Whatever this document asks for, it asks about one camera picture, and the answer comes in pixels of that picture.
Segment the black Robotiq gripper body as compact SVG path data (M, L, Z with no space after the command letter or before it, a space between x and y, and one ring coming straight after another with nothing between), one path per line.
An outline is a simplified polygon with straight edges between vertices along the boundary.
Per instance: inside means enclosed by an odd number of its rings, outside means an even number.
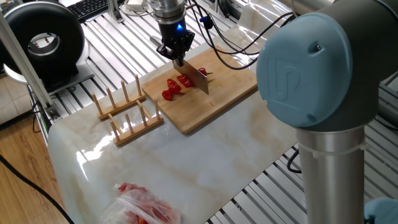
M188 51L195 38L195 33L187 29L185 19L172 24L159 24L159 29L162 43L172 50L175 50L176 43L182 50Z

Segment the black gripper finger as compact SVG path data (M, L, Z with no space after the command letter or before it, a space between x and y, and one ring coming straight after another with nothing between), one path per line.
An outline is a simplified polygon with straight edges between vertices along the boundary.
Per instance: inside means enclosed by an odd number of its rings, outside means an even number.
M173 49L168 48L166 45L164 44L160 44L156 51L161 54L161 56L166 57L170 60L176 60L177 59L177 54L175 53L175 51Z
M183 66L185 53L190 50L191 44L195 38L195 33L186 30L185 33L177 38L177 65Z

